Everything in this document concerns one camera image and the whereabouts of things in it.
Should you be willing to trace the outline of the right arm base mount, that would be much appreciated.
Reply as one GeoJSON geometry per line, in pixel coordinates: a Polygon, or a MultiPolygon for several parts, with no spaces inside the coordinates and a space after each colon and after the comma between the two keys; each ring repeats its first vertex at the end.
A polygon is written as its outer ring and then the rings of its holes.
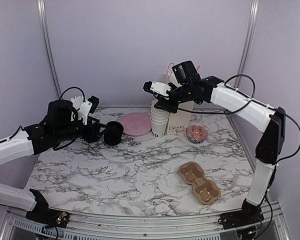
{"type": "Polygon", "coordinates": [[[225,230],[260,223],[264,220],[260,206],[260,204],[255,206],[245,199],[240,210],[222,213],[218,219],[218,223],[225,230]]]}

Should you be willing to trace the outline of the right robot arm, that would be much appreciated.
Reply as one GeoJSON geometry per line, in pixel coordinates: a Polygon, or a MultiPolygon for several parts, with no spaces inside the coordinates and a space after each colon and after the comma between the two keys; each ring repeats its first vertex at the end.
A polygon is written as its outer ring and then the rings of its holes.
{"type": "Polygon", "coordinates": [[[180,87],[162,82],[150,82],[149,92],[156,98],[157,109],[170,113],[180,110],[179,104],[186,102],[212,103],[224,108],[228,114],[236,114],[255,126],[262,137],[255,148],[256,168],[252,184],[237,219],[248,224],[257,216],[257,207],[263,202],[270,186],[278,156],[284,143],[285,111],[273,109],[248,97],[238,90],[226,86],[217,77],[195,78],[180,87]]]}

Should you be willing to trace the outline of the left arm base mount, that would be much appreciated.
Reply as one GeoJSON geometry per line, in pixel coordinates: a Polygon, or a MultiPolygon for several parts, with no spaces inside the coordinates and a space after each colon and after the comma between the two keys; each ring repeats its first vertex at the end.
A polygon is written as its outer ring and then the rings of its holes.
{"type": "Polygon", "coordinates": [[[34,195],[36,204],[32,211],[26,213],[26,218],[38,223],[44,223],[50,227],[66,228],[69,220],[69,213],[49,208],[44,196],[35,189],[30,189],[34,195]]]}

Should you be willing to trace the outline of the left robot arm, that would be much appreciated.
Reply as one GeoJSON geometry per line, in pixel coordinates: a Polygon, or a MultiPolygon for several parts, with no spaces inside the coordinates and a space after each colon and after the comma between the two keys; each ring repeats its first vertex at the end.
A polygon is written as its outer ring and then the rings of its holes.
{"type": "Polygon", "coordinates": [[[39,155],[49,149],[64,149],[76,139],[97,142],[110,128],[90,116],[98,103],[99,100],[94,96],[83,101],[78,109],[69,100],[50,102],[47,115],[40,123],[19,126],[13,135],[0,140],[0,166],[19,158],[39,155]]]}

